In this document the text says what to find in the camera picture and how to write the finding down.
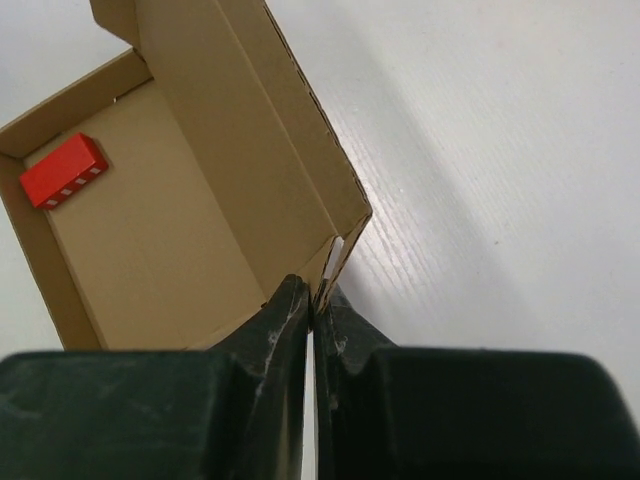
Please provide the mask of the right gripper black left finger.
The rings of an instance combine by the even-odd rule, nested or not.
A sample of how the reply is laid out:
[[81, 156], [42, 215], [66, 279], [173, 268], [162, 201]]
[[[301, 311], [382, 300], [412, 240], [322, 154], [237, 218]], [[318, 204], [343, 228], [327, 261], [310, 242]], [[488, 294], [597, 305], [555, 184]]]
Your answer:
[[1, 363], [5, 479], [297, 479], [309, 288], [283, 279], [205, 350], [45, 351]]

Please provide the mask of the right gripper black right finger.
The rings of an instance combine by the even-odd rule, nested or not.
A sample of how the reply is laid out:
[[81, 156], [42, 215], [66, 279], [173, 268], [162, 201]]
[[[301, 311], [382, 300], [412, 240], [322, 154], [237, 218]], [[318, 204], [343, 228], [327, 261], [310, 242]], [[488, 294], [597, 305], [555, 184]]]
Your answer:
[[335, 290], [313, 320], [321, 479], [635, 479], [619, 388], [571, 353], [394, 344]]

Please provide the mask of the cardboard box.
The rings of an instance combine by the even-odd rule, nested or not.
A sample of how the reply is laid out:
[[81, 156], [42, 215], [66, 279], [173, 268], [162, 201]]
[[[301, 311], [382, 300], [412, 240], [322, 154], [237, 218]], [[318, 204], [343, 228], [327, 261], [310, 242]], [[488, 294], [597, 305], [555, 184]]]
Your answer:
[[[128, 50], [1, 131], [1, 197], [68, 350], [217, 343], [289, 274], [323, 309], [372, 209], [263, 1], [95, 1]], [[52, 210], [74, 134], [109, 169]]]

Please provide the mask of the small red plastic block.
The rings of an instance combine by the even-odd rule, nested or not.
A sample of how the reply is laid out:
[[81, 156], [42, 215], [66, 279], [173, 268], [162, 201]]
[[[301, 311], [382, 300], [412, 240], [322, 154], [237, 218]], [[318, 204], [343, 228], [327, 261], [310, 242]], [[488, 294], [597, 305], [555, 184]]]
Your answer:
[[20, 183], [33, 207], [52, 210], [108, 169], [96, 141], [77, 133], [29, 167]]

